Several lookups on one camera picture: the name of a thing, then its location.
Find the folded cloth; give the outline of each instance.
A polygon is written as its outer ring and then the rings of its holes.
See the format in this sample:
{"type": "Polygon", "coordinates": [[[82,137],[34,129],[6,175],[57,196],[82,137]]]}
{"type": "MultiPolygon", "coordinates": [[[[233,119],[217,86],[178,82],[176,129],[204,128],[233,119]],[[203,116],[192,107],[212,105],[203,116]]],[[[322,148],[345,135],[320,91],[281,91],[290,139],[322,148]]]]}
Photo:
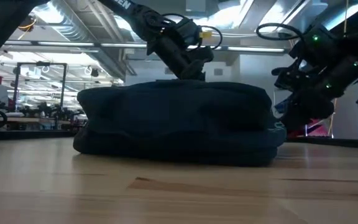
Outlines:
{"type": "Polygon", "coordinates": [[[85,154],[229,166],[265,166],[286,138],[265,90],[169,80],[83,90],[85,154]]]}

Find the ceiling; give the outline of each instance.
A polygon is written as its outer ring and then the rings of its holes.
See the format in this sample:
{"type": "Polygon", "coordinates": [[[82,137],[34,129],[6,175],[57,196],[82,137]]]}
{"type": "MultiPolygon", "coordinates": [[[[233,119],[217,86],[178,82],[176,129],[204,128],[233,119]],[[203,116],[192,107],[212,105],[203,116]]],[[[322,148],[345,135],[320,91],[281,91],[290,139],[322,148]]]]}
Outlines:
{"type": "MultiPolygon", "coordinates": [[[[344,17],[344,0],[133,0],[146,5],[161,14],[177,13],[194,19],[199,25],[215,26],[224,34],[223,46],[236,47],[276,47],[290,49],[287,41],[268,41],[255,34],[257,26],[266,22],[280,22],[305,30],[314,20],[326,26],[335,26],[344,17]]],[[[349,0],[348,14],[358,11],[358,0],[349,0]]],[[[17,29],[11,40],[37,40],[57,42],[142,42],[133,33],[130,25],[108,8],[94,0],[52,0],[39,6],[32,13],[37,23],[32,32],[17,29]]],[[[276,29],[268,28],[264,32],[274,35],[276,29]]],[[[217,33],[205,40],[205,45],[216,45],[217,33]]],[[[69,63],[67,79],[88,82],[92,77],[85,73],[89,66],[100,72],[101,83],[92,85],[109,86],[111,82],[119,84],[126,75],[136,75],[139,68],[133,69],[130,60],[158,60],[156,55],[146,56],[144,49],[124,50],[115,48],[73,48],[73,47],[34,47],[4,46],[0,51],[0,75],[10,86],[13,66],[16,62],[69,63]]],[[[216,52],[215,61],[231,65],[239,53],[216,52]]],[[[62,79],[62,70],[50,68],[42,75],[51,80],[62,79]]],[[[19,85],[23,90],[45,89],[53,91],[51,82],[26,82],[19,85]]],[[[70,83],[66,91],[82,90],[84,83],[70,83]]]]}

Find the wooden tabletop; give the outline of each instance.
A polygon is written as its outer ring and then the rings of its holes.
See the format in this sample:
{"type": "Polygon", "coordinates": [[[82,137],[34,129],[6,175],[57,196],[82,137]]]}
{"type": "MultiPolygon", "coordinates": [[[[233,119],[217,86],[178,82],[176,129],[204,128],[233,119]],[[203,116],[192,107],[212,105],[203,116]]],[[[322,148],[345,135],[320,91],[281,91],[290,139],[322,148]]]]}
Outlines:
{"type": "Polygon", "coordinates": [[[86,156],[0,142],[0,223],[358,223],[358,149],[286,144],[271,167],[86,156]]]}

